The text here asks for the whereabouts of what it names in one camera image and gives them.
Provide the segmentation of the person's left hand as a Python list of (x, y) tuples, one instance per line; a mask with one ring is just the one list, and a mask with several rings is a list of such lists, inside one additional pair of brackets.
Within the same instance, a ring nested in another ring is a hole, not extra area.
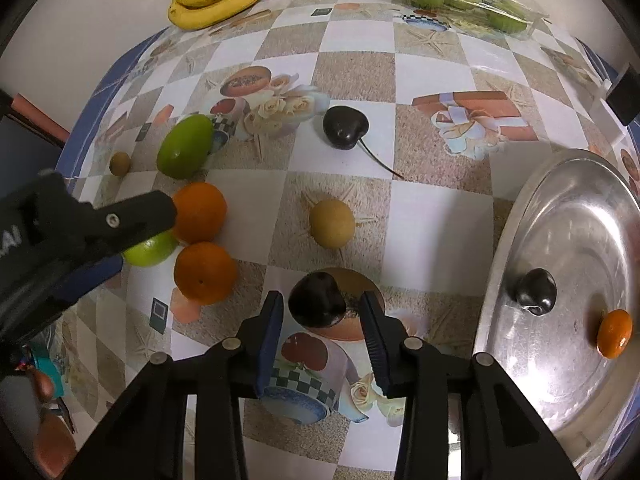
[(46, 410), (54, 393), (50, 377), (32, 368), (27, 371), (41, 412), (39, 427), (32, 444), (32, 459), (48, 479), (61, 479), (77, 454), (76, 443), (70, 430), (55, 414)]

